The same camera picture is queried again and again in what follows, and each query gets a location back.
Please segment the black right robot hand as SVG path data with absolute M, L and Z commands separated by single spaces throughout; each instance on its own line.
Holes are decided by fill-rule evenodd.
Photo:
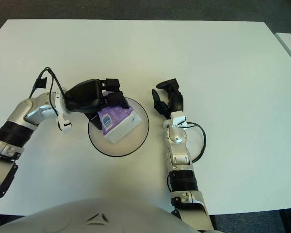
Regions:
M 152 97 L 154 101 L 154 109 L 163 115 L 166 119 L 170 119 L 172 112 L 183 111 L 183 95 L 179 91 L 179 84 L 176 79 L 170 79 L 156 85 L 157 89 L 164 90 L 168 95 L 168 103 L 161 101 L 158 92 L 152 89 Z

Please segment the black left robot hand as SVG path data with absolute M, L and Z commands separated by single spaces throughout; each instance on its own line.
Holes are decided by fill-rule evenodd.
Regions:
M 98 116 L 100 110 L 116 106 L 129 108 L 123 92 L 120 91 L 118 79 L 91 79 L 77 84 L 65 93 L 65 106 L 71 112 L 84 113 L 99 130 L 102 129 Z

